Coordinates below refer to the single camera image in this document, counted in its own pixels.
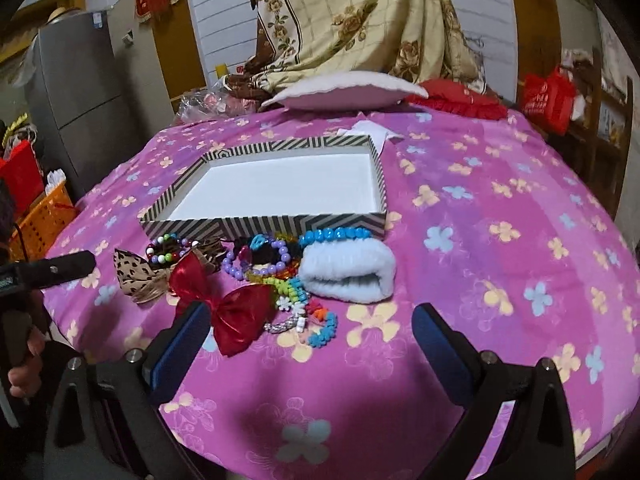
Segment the person's left hand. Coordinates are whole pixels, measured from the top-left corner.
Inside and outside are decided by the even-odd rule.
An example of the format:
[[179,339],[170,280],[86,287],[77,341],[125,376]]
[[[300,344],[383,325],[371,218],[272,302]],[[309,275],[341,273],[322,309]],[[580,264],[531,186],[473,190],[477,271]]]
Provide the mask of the person's left hand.
[[28,353],[20,366],[13,367],[8,373],[10,393],[14,398],[30,398],[41,386],[42,370],[41,352],[46,341],[43,333],[36,326],[32,328],[27,339]]

